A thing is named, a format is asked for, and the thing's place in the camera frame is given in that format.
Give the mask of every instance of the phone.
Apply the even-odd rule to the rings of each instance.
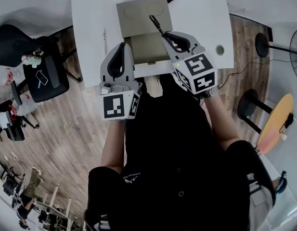
[[[45,86],[48,83],[48,79],[44,76],[44,74],[38,70],[36,73],[37,79]]]

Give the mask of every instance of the wristwatch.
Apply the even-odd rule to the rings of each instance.
[[[211,98],[218,94],[220,92],[220,89],[218,86],[213,87],[212,89],[206,90],[201,93],[202,98]]]

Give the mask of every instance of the cable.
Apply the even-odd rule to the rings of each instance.
[[[296,60],[296,61],[283,61],[283,60],[271,59],[270,61],[268,61],[268,62],[266,62],[266,63],[249,62],[249,63],[245,66],[245,68],[243,69],[243,71],[241,71],[241,72],[237,72],[237,73],[231,73],[231,74],[227,75],[226,80],[225,80],[225,82],[221,85],[221,87],[218,85],[219,89],[221,89],[222,87],[224,87],[224,85],[226,84],[226,82],[228,81],[228,79],[229,79],[229,77],[230,77],[231,75],[240,75],[240,74],[242,74],[242,73],[249,67],[250,64],[265,65],[265,64],[268,64],[268,63],[270,63],[270,62],[272,62],[272,61],[279,61],[279,62],[283,62],[283,63],[291,63],[291,62],[296,62],[297,60]]]

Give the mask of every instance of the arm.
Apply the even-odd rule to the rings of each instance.
[[[31,201],[29,201],[28,203],[27,203],[27,205],[24,207],[26,210],[30,210],[30,208],[31,208],[31,206],[32,206],[32,204],[34,203],[34,199],[32,199]]]
[[[232,143],[240,140],[237,125],[218,94],[211,98],[204,98],[204,101],[219,143],[226,151]]]
[[[125,121],[111,121],[105,140],[101,166],[121,173],[124,167]]]

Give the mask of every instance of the wooden floor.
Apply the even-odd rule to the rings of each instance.
[[[259,59],[254,47],[256,34],[262,32],[267,35],[267,29],[238,17],[231,17],[231,24],[235,68],[219,71],[219,85],[224,83],[228,74],[242,71],[248,62],[268,61]],[[61,51],[69,52],[75,47],[72,28],[57,36],[62,42]],[[68,59],[65,67],[79,75],[77,54]],[[268,78],[268,64],[253,64],[243,74],[229,77],[221,90],[221,97],[237,122],[241,137],[248,141],[254,132],[237,118],[236,107],[242,94],[250,88],[256,89],[260,99],[265,100]],[[67,93],[46,101],[34,112],[40,128],[33,130],[26,127],[23,142],[11,142],[2,133],[0,160],[14,166],[18,172],[24,173],[25,170],[26,180],[31,174],[31,167],[37,166],[44,178],[38,195],[43,196],[45,192],[51,194],[54,187],[59,186],[55,204],[67,206],[71,197],[71,215],[82,218],[87,205],[88,173],[100,164],[108,123],[102,122],[98,116],[96,89],[86,89],[83,83],[78,84],[72,79],[69,79],[69,83]],[[252,120],[258,123],[259,117],[260,112],[256,111]],[[18,162],[12,159],[13,153],[19,158]]]

